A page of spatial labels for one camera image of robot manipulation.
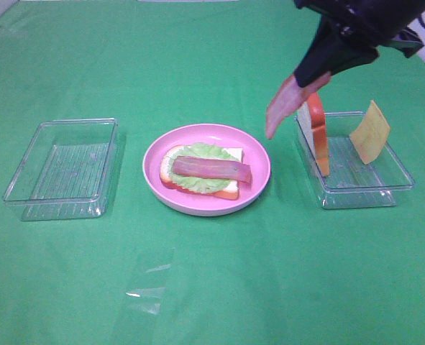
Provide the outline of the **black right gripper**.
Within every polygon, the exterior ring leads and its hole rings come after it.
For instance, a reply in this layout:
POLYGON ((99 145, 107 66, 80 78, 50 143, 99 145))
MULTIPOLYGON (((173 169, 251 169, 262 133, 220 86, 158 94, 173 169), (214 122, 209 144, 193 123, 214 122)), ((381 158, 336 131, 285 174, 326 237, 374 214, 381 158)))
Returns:
POLYGON ((293 72, 301 88, 326 72, 336 75, 378 58, 374 47, 342 45, 335 22, 340 24, 342 32, 349 30, 351 35, 357 35, 371 46, 392 47, 407 58, 424 46, 408 25, 425 12, 425 1, 320 0, 295 1, 294 4, 299 9, 306 7, 323 15, 309 49, 293 72))

